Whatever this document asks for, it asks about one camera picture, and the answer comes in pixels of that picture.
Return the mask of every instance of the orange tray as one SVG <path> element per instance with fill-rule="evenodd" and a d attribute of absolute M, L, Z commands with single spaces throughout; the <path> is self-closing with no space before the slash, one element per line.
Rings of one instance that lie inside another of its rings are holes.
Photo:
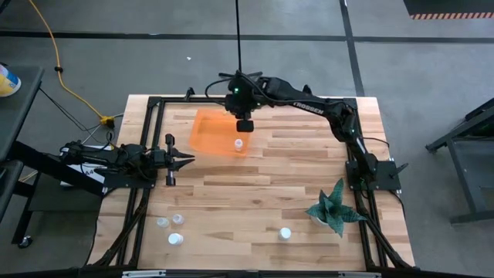
<path fill-rule="evenodd" d="M 220 110 L 200 109 L 195 115 L 191 147 L 208 154 L 245 157 L 249 147 L 250 133 L 238 132 L 237 119 Z M 235 140 L 242 140 L 242 149 L 235 149 Z"/>

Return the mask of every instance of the caster wheel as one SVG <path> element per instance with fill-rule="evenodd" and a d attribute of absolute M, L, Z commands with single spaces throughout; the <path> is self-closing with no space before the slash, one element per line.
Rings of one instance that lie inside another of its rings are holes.
<path fill-rule="evenodd" d="M 31 236 L 25 236 L 22 239 L 22 242 L 17 245 L 20 249 L 28 248 L 32 243 L 32 238 Z"/>

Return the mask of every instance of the yellow cable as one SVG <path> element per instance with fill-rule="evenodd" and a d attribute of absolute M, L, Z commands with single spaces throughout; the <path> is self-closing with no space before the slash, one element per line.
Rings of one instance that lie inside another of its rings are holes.
<path fill-rule="evenodd" d="M 45 18 L 43 18 L 43 15 L 41 14 L 41 12 L 38 10 L 38 7 L 36 7 L 36 5 L 34 4 L 34 2 L 32 0 L 29 0 L 29 3 L 31 3 L 32 7 L 36 10 L 36 13 L 38 13 L 40 19 L 43 21 L 43 23 L 45 24 L 45 27 L 46 29 L 48 30 L 48 33 L 49 33 L 49 36 L 52 38 L 52 42 L 53 42 L 53 46 L 55 47 L 55 55 L 56 55 L 56 65 L 61 68 L 60 66 L 60 57 L 59 57 L 59 49 L 58 47 L 56 47 L 56 42 L 55 42 L 55 37 L 53 36 L 53 33 L 52 33 L 52 30 L 51 28 L 48 26 L 48 23 L 46 23 L 46 20 Z M 80 97 L 77 93 L 74 93 L 71 89 L 67 88 L 65 86 L 65 84 L 63 83 L 62 81 L 62 74 L 60 71 L 57 71 L 58 75 L 59 75 L 59 81 L 60 81 L 60 85 L 62 85 L 62 88 L 65 89 L 67 92 L 69 92 L 70 94 L 72 94 L 73 96 L 75 96 L 78 100 L 84 102 L 92 111 L 94 111 L 94 113 L 96 113 L 96 115 L 98 115 L 98 117 L 103 121 L 103 120 L 109 120 L 111 117 L 105 117 L 103 116 L 100 112 L 98 112 L 98 110 L 96 110 L 90 103 L 88 103 L 86 100 L 84 100 L 82 97 Z"/>

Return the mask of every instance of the green leaf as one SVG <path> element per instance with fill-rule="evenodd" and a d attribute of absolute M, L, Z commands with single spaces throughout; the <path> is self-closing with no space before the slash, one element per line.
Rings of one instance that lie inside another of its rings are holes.
<path fill-rule="evenodd" d="M 322 222 L 326 222 L 326 213 L 324 213 L 324 205 L 315 204 L 306 210 L 306 214 L 317 217 Z"/>
<path fill-rule="evenodd" d="M 319 203 L 321 205 L 324 205 L 324 199 L 327 199 L 327 196 L 324 194 L 323 189 L 321 189 L 321 192 L 319 192 Z"/>
<path fill-rule="evenodd" d="M 329 212 L 330 209 L 334 206 L 334 204 L 328 199 L 328 198 L 325 198 L 324 199 L 324 212 Z"/>
<path fill-rule="evenodd" d="M 340 180 L 334 185 L 333 192 L 331 192 L 329 200 L 335 205 L 341 205 L 343 202 L 343 179 Z"/>
<path fill-rule="evenodd" d="M 340 208 L 341 218 L 344 222 L 357 222 L 360 220 L 366 220 L 365 217 L 355 212 L 351 207 L 342 205 Z"/>
<path fill-rule="evenodd" d="M 326 214 L 327 225 L 334 230 L 340 237 L 343 237 L 343 220 L 341 216 L 333 217 L 330 213 Z"/>

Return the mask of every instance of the potted plant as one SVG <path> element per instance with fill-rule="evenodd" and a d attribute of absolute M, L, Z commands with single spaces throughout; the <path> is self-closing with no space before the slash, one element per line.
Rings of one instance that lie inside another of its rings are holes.
<path fill-rule="evenodd" d="M 334 185 L 333 192 L 327 196 L 323 190 L 319 193 L 319 201 L 306 210 L 310 218 L 320 225 L 328 225 L 340 237 L 343 237 L 343 224 L 357 222 L 366 218 L 356 213 L 351 207 L 343 205 L 343 179 Z"/>

